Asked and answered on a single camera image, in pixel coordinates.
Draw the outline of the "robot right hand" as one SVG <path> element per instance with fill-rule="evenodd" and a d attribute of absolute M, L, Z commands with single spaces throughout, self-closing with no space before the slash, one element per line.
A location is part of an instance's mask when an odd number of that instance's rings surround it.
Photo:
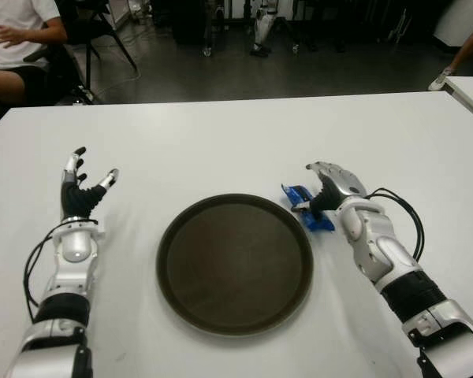
<path fill-rule="evenodd" d="M 341 166 L 324 161 L 306 165 L 322 183 L 321 191 L 309 202 L 292 207 L 294 213 L 309 211 L 312 214 L 336 210 L 344 200 L 351 197 L 364 198 L 367 190 L 359 178 Z"/>

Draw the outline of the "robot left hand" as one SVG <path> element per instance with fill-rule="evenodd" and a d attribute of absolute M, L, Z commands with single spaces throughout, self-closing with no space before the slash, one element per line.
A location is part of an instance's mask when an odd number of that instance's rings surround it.
<path fill-rule="evenodd" d="M 82 155 L 86 150 L 86 147 L 82 146 L 73 151 L 62 170 L 60 190 L 62 221 L 74 217 L 88 219 L 92 210 L 102 201 L 119 177 L 119 170 L 111 169 L 95 186 L 81 188 L 80 184 L 87 175 L 85 173 L 79 175 L 78 169 L 84 163 Z"/>

